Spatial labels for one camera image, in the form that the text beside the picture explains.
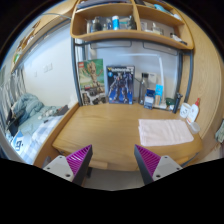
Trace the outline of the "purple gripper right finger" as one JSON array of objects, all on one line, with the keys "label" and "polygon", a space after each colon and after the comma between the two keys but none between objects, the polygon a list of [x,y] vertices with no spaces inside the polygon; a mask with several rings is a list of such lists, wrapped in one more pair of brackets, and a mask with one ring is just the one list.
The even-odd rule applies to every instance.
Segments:
[{"label": "purple gripper right finger", "polygon": [[145,185],[182,169],[168,155],[159,156],[142,146],[134,146],[134,155]]}]

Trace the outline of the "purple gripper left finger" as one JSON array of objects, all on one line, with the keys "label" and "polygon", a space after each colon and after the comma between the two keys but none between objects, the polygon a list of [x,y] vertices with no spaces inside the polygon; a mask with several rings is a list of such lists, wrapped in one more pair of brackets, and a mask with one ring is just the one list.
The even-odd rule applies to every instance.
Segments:
[{"label": "purple gripper left finger", "polygon": [[43,169],[81,186],[87,174],[92,155],[92,146],[88,145],[68,156],[57,156],[44,166]]}]

